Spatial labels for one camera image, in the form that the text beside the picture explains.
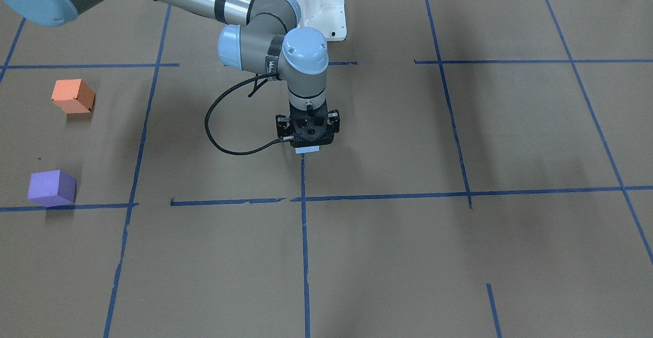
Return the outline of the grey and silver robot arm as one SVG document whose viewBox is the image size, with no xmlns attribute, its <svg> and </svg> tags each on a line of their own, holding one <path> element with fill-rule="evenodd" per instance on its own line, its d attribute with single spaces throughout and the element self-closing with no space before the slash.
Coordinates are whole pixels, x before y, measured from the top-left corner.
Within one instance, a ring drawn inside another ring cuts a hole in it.
<svg viewBox="0 0 653 338">
<path fill-rule="evenodd" d="M 2 0 L 19 15 L 60 27 L 105 0 Z M 328 42 L 317 29 L 299 27 L 297 0 L 150 0 L 224 23 L 217 43 L 221 62 L 255 74 L 255 89 L 286 82 L 288 116 L 277 115 L 274 144 L 309 148 L 329 145 L 340 131 L 340 113 L 329 110 Z"/>
</svg>

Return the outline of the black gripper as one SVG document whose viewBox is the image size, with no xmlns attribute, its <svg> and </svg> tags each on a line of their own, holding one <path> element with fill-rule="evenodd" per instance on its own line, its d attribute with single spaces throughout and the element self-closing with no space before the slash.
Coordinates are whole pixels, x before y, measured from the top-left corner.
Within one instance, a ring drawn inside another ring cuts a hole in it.
<svg viewBox="0 0 653 338">
<path fill-rule="evenodd" d="M 289 116 L 276 115 L 276 131 L 281 141 L 293 148 L 315 147 L 333 143 L 340 131 L 341 116 L 338 110 L 328 110 L 325 102 L 319 108 L 298 110 L 290 106 Z"/>
</svg>

